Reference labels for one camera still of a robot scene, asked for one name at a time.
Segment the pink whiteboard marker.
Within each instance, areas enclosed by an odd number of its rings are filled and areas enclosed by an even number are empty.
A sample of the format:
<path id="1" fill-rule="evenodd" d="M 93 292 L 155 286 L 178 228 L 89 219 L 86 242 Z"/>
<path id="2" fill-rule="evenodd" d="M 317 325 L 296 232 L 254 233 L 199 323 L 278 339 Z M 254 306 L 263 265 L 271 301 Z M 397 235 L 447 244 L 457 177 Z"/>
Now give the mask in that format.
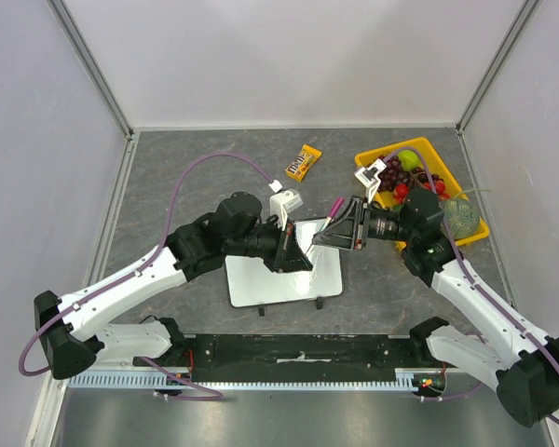
<path id="1" fill-rule="evenodd" d="M 324 219 L 322 224 L 316 229 L 316 232 L 314 233 L 314 235 L 312 237 L 312 241 L 310 242 L 309 247 L 308 247 L 307 252 L 306 252 L 307 257 L 309 257 L 312 254 L 312 251 L 314 251 L 314 247 L 315 247 L 315 243 L 313 241 L 314 237 L 319 232 L 322 232 L 323 230 L 325 230 L 329 226 L 329 224 L 334 220 L 336 214 L 341 209 L 344 202 L 345 202 L 345 199 L 343 197 L 339 197 L 335 200 L 335 202 L 332 205 L 328 215 L 326 216 L 326 218 Z"/>

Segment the white whiteboard black frame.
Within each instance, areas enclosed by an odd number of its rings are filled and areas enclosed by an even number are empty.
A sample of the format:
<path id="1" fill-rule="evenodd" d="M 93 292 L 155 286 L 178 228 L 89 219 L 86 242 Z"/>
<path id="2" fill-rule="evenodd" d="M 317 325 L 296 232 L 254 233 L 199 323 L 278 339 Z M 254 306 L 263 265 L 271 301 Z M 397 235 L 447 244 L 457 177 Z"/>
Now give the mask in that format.
<path id="1" fill-rule="evenodd" d="M 344 290 L 340 251 L 312 246 L 323 219 L 300 220 L 296 236 L 313 263 L 310 272 L 272 273 L 260 259 L 229 256 L 225 260 L 229 301 L 235 308 L 276 305 L 340 295 Z"/>

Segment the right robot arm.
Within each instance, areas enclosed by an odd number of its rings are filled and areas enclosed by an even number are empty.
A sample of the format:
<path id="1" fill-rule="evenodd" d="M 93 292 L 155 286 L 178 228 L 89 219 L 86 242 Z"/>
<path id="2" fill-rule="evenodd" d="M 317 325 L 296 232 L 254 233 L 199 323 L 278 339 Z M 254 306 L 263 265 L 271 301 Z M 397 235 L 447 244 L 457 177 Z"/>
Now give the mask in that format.
<path id="1" fill-rule="evenodd" d="M 404 243 L 409 272 L 456 307 L 484 337 L 478 341 L 433 318 L 408 343 L 422 367 L 451 364 L 492 389 L 506 412 L 532 427 L 559 410 L 559 337 L 520 315 L 488 286 L 442 230 L 437 195 L 415 189 L 397 210 L 353 197 L 348 207 L 312 239 L 313 244 L 361 250 L 370 239 Z"/>

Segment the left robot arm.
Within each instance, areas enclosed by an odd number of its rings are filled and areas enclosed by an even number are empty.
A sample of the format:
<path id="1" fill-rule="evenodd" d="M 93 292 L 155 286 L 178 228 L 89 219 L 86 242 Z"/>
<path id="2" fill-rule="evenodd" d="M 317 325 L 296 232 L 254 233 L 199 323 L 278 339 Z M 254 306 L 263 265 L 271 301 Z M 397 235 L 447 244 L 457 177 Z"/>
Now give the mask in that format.
<path id="1" fill-rule="evenodd" d="M 135 357 L 178 365 L 186 345 L 171 319 L 159 318 L 144 328 L 115 325 L 113 319 L 158 293 L 221 268 L 229 256 L 259 259 L 274 274 L 310 271 L 313 265 L 288 217 L 301 204 L 298 192 L 280 191 L 269 199 L 271 214 L 263 220 L 261 202 L 236 192 L 215 211 L 176 228 L 133 264 L 84 290 L 38 294 L 34 325 L 47 372 L 57 380 L 67 379 L 98 360 Z"/>

